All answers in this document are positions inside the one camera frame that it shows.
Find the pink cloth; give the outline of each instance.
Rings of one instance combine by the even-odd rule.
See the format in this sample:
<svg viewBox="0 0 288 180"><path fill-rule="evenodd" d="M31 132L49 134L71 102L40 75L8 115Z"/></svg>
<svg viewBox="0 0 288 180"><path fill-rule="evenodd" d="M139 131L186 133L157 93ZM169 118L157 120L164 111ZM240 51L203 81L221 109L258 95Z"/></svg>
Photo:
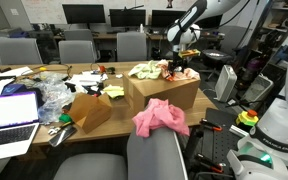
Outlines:
<svg viewBox="0 0 288 180"><path fill-rule="evenodd" d="M136 134L149 137L150 129L167 126L174 131L189 136L188 126L185 124L184 112L168 100L150 99L147 109L133 117L136 124Z"/></svg>

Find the floor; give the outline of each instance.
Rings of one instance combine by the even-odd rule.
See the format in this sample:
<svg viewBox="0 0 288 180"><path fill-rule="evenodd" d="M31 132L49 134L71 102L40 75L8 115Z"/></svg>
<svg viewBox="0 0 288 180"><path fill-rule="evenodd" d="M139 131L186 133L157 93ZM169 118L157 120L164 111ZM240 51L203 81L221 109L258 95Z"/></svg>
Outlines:
<svg viewBox="0 0 288 180"><path fill-rule="evenodd" d="M189 66L196 71L205 68L198 60L192 60L189 63ZM212 77L208 82L205 81L208 74L202 73L200 76L200 89L216 105L218 109L236 115L241 111L241 109L238 107L227 108L226 103L221 103L214 99L216 94L213 90L218 78L216 75ZM54 175L60 164L70 156L89 152L104 152L125 155L126 144L127 137L120 137L80 142L65 146L60 145L56 148L43 146L42 149L46 153L46 159L21 161L17 158L11 158L9 163L1 172L0 180L51 180L54 178Z"/></svg>

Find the computer monitor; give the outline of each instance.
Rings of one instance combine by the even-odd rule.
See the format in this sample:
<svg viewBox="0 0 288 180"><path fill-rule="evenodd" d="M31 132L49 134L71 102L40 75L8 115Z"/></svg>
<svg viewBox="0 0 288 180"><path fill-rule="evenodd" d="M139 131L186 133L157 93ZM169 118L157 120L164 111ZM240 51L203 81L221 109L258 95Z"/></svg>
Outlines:
<svg viewBox="0 0 288 180"><path fill-rule="evenodd" d="M217 28L222 20L223 15L213 16L200 21L195 22L200 28Z"/></svg>
<svg viewBox="0 0 288 180"><path fill-rule="evenodd" d="M110 19L112 27L140 27L141 24L145 25L146 11L110 9Z"/></svg>
<svg viewBox="0 0 288 180"><path fill-rule="evenodd" d="M68 24L105 23L104 6L100 4L63 4Z"/></svg>
<svg viewBox="0 0 288 180"><path fill-rule="evenodd" d="M184 15L185 11L171 11L171 10L152 10L152 24L151 27L166 28L173 24L176 19Z"/></svg>

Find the cardboard box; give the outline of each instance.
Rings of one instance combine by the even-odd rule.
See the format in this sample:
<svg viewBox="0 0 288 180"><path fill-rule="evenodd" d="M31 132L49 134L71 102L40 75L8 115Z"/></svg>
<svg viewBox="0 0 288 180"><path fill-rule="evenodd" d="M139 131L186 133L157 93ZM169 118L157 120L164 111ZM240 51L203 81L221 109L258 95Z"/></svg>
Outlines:
<svg viewBox="0 0 288 180"><path fill-rule="evenodd" d="M77 94L68 115L85 133L107 121L112 114L112 105L105 93L99 97Z"/></svg>
<svg viewBox="0 0 288 180"><path fill-rule="evenodd" d="M167 81L161 76L158 79L138 79L124 73L124 97L136 115L143 111L150 98L169 100L170 104L182 110L193 107L200 80L190 79Z"/></svg>

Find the keyboard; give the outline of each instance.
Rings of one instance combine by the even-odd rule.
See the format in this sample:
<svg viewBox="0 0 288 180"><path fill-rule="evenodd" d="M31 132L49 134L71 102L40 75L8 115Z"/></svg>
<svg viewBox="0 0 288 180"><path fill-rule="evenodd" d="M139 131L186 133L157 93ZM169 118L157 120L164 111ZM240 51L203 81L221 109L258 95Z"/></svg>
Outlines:
<svg viewBox="0 0 288 180"><path fill-rule="evenodd" d="M34 130L34 126L25 126L0 131L0 145L28 140Z"/></svg>

